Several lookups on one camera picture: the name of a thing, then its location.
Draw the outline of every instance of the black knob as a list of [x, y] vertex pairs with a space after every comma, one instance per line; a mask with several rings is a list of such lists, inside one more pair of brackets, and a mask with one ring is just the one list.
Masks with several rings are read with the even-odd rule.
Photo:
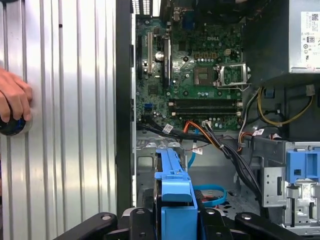
[[9, 3], [14, 3], [17, 2], [18, 0], [0, 0], [3, 4], [9, 4]]
[[0, 118], [0, 133], [6, 136], [13, 136], [20, 133], [26, 126], [24, 118], [15, 120], [12, 116], [9, 122], [4, 122]]

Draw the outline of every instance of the yellow cable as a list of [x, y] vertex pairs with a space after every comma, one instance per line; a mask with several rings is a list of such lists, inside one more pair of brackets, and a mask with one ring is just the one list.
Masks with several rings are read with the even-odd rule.
[[275, 121], [271, 121], [271, 120], [267, 119], [263, 114], [262, 104], [261, 104], [263, 90], [264, 90], [263, 88], [260, 88], [260, 90], [258, 92], [258, 99], [257, 99], [258, 110], [259, 110], [259, 113], [264, 121], [266, 121], [268, 124], [275, 125], [275, 126], [289, 124], [292, 121], [296, 120], [297, 118], [301, 117], [308, 110], [308, 108], [310, 108], [310, 106], [312, 105], [312, 103], [314, 101], [314, 96], [312, 96], [310, 103], [297, 115], [295, 115], [294, 117], [292, 117], [291, 119], [289, 119], [287, 121], [275, 122]]

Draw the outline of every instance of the ram slot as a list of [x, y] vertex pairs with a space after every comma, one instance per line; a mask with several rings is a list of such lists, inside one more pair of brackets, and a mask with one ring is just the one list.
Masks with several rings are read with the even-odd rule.
[[172, 116], [238, 115], [237, 101], [231, 99], [171, 99]]
[[148, 32], [148, 35], [147, 35], [147, 45], [148, 45], [147, 73], [148, 74], [152, 74], [153, 47], [154, 47], [153, 39], [154, 39], [154, 34], [152, 32]]

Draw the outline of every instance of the pci slot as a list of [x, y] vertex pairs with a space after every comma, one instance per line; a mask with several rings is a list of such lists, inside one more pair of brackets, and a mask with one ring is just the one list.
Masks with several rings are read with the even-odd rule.
[[147, 34], [147, 45], [148, 45], [148, 68], [147, 68], [147, 73], [152, 74], [152, 62], [153, 62], [153, 43], [154, 39], [154, 34], [152, 32], [148, 32]]

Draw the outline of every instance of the black plastic frame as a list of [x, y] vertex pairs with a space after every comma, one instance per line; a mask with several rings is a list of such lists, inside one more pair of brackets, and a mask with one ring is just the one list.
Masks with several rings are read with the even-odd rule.
[[131, 1], [116, 0], [117, 215], [132, 206]]

